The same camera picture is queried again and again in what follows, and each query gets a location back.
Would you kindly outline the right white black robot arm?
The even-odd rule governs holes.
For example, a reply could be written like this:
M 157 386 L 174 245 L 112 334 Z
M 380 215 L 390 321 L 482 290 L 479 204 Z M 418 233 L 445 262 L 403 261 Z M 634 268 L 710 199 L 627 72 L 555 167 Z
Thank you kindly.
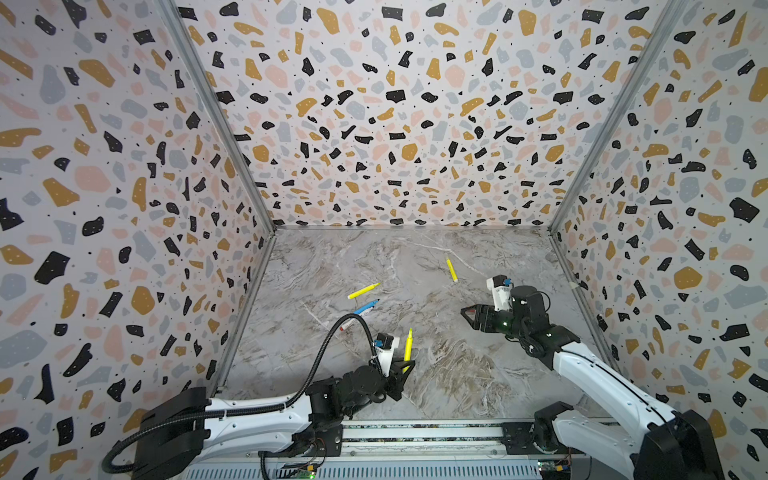
M 706 419 L 680 412 L 632 384 L 567 328 L 550 322 L 549 296 L 504 275 L 488 281 L 490 305 L 465 307 L 480 332 L 501 334 L 531 358 L 569 380 L 613 419 L 605 425 L 559 401 L 534 415 L 529 433 L 543 454 L 578 450 L 628 479 L 721 479 L 714 435 Z

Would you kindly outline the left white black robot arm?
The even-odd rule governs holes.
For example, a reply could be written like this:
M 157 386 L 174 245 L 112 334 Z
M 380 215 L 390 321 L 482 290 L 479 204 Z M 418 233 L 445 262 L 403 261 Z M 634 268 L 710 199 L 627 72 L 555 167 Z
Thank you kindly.
M 364 365 L 313 382 L 295 403 L 209 399 L 204 388 L 191 388 L 143 416 L 132 476 L 169 479 L 196 462 L 244 453 L 337 456 L 343 421 L 368 405 L 400 400 L 414 365 L 395 361 L 388 374 Z

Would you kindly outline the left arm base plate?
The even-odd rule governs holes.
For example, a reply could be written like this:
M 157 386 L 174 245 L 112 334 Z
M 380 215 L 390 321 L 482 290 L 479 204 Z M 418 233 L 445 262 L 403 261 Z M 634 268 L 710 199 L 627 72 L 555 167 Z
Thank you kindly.
M 343 425 L 332 427 L 310 426 L 292 435 L 293 443 L 283 453 L 288 457 L 338 457 L 342 451 Z

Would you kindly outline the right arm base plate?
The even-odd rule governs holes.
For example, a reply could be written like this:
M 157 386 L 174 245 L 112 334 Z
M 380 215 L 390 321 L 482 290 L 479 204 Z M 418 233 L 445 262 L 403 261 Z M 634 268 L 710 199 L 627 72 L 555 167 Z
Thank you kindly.
M 501 443 L 508 455 L 565 455 L 569 451 L 549 427 L 535 421 L 504 422 L 501 430 Z

